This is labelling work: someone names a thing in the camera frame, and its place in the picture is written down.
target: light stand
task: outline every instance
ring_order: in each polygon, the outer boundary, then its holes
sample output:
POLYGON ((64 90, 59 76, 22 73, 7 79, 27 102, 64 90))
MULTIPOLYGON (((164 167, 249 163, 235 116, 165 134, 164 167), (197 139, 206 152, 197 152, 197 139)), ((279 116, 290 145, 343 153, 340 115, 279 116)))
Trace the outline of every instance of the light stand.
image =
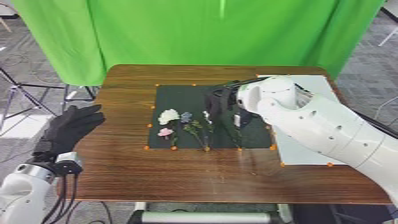
POLYGON ((13 118, 14 116, 18 116, 20 114, 23 114, 25 112, 29 112, 32 109, 41 109, 46 113, 50 113, 53 116, 57 116, 55 112, 50 110, 50 108, 43 104, 43 100, 45 100, 50 89, 64 89, 64 87, 30 85, 30 84, 23 84, 23 83, 16 82, 9 73, 2 69, 2 67, 0 67, 0 76, 4 77, 6 81, 11 84, 6 110, 4 110, 4 115, 2 115, 2 119, 0 119, 0 131, 2 131, 6 120, 9 118, 13 118), (45 88, 46 89, 39 99, 32 96, 32 94, 27 92, 23 87, 45 88), (7 115, 16 92, 22 93, 23 97, 27 98, 27 100, 30 101, 34 106, 30 108, 27 108, 25 110, 22 110, 18 113, 7 115))

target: metal stand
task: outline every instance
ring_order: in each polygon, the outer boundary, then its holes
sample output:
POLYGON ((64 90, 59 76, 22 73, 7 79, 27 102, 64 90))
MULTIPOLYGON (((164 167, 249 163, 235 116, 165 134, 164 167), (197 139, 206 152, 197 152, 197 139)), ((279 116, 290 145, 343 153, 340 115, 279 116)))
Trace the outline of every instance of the metal stand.
POLYGON ((281 224, 279 214, 270 213, 226 213, 226 212, 148 212, 146 202, 135 203, 135 212, 128 224, 146 223, 235 223, 235 224, 281 224))
POLYGON ((380 44, 379 44, 379 47, 386 44, 389 38, 393 37, 393 35, 398 33, 398 27, 395 28, 393 32, 389 33, 386 39, 382 40, 380 44))
POLYGON ((71 96, 69 96, 69 84, 66 84, 66 88, 64 88, 64 101, 62 101, 62 112, 66 111, 66 104, 73 101, 85 101, 85 102, 93 102, 96 100, 96 86, 94 87, 89 87, 85 86, 85 91, 89 93, 89 98, 87 99, 73 99, 73 95, 75 95, 75 92, 71 92, 71 96))
POLYGON ((41 109, 53 116, 57 116, 57 114, 53 113, 53 111, 50 110, 50 108, 46 107, 46 105, 43 104, 43 100, 45 100, 45 97, 46 97, 46 94, 48 94, 50 89, 64 89, 64 87, 43 86, 43 85, 30 85, 30 84, 18 83, 14 81, 9 73, 6 72, 6 70, 2 68, 0 68, 0 75, 2 75, 2 77, 6 79, 6 81, 11 83, 7 104, 6 104, 6 110, 4 110, 2 119, 0 119, 0 131, 2 131, 6 120, 9 118, 13 118, 16 115, 20 115, 25 112, 29 112, 32 109, 41 109), (32 94, 23 89, 23 87, 34 87, 34 88, 45 88, 46 89, 39 99, 32 96, 32 94), (20 111, 18 113, 7 115, 16 92, 22 93, 23 97, 27 98, 27 100, 30 101, 30 103, 32 103, 34 106, 30 108, 27 108, 23 111, 20 111))

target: wood grain surface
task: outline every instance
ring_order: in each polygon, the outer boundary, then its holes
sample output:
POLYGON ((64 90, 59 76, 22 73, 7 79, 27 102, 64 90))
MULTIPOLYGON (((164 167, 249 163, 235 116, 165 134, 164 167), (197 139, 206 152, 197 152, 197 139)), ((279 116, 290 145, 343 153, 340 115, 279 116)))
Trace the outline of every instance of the wood grain surface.
POLYGON ((78 200, 391 203, 380 187, 348 166, 283 168, 270 150, 144 150, 155 85, 215 85, 256 74, 327 76, 316 67, 117 65, 110 69, 96 100, 107 122, 77 147, 85 162, 78 200))

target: green screen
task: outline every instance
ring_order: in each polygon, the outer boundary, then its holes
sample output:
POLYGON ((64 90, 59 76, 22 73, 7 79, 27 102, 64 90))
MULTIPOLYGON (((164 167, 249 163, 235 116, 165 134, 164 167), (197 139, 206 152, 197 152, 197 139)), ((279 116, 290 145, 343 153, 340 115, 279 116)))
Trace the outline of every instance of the green screen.
POLYGON ((320 66, 338 77, 384 0, 14 0, 62 81, 116 64, 320 66))

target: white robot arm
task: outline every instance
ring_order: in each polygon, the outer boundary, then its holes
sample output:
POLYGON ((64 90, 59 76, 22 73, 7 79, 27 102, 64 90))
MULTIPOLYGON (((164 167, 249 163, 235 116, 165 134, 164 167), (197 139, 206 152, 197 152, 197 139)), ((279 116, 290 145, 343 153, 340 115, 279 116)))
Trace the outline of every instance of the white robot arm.
POLYGON ((398 140, 347 106, 274 76, 238 89, 238 105, 316 153, 370 177, 398 206, 398 140))
POLYGON ((7 175, 0 187, 0 224, 55 223, 66 215, 77 196, 77 178, 82 161, 73 152, 75 144, 103 123, 101 106, 78 109, 69 107, 66 113, 50 122, 50 128, 36 145, 32 158, 7 175), (71 202, 66 205, 66 176, 75 175, 71 202), (46 212, 45 196, 55 177, 62 178, 61 197, 46 212))

